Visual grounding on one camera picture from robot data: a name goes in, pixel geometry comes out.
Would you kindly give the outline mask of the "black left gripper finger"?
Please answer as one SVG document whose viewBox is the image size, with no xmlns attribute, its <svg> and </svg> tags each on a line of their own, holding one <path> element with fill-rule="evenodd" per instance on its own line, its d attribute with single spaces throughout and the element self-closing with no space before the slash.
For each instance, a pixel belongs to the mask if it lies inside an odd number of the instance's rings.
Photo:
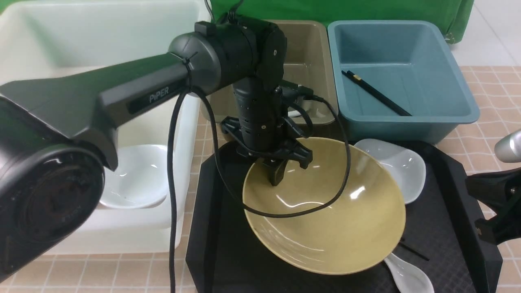
<svg viewBox="0 0 521 293">
<path fill-rule="evenodd" d="M 281 183 L 285 174 L 285 167 L 288 160 L 269 160 L 269 182 L 272 186 Z"/>
</svg>

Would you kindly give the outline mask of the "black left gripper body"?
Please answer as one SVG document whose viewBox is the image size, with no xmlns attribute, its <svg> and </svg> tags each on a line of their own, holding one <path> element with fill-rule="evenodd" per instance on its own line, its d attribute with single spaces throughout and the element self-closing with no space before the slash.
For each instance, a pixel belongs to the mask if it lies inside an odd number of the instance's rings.
<svg viewBox="0 0 521 293">
<path fill-rule="evenodd" d="M 243 78 L 232 88 L 238 118 L 225 118 L 221 122 L 223 132 L 231 134 L 253 156 L 296 161 L 306 169 L 313 160 L 313 153 L 298 138 L 310 137 L 313 123 L 305 110 L 285 102 L 279 85 L 265 89 L 260 78 Z M 288 111 L 294 109 L 301 113 L 300 117 L 288 117 Z"/>
</svg>

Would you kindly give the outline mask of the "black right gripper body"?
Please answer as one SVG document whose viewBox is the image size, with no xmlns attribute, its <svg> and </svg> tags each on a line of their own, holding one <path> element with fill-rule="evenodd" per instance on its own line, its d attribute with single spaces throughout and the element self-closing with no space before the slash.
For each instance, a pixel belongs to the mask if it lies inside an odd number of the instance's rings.
<svg viewBox="0 0 521 293">
<path fill-rule="evenodd" d="M 521 237 L 521 169 L 473 174 L 465 180 L 468 194 L 495 212 L 477 219 L 482 241 L 500 245 Z"/>
</svg>

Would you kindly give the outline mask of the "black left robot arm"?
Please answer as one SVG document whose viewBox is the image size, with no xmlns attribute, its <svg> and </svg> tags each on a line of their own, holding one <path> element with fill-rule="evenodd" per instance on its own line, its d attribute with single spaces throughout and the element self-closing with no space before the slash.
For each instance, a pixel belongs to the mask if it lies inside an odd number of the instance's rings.
<svg viewBox="0 0 521 293">
<path fill-rule="evenodd" d="M 1 281 L 80 228 L 98 206 L 105 168 L 118 167 L 117 129 L 177 97 L 168 137 L 173 189 L 173 139 L 180 104 L 232 85 L 238 118 L 222 130 L 246 154 L 264 158 L 270 182 L 287 161 L 313 159 L 288 133 L 309 137 L 288 108 L 309 89 L 283 80 L 287 38 L 267 20 L 223 15 L 196 22 L 166 54 L 48 79 L 1 86 Z"/>
</svg>

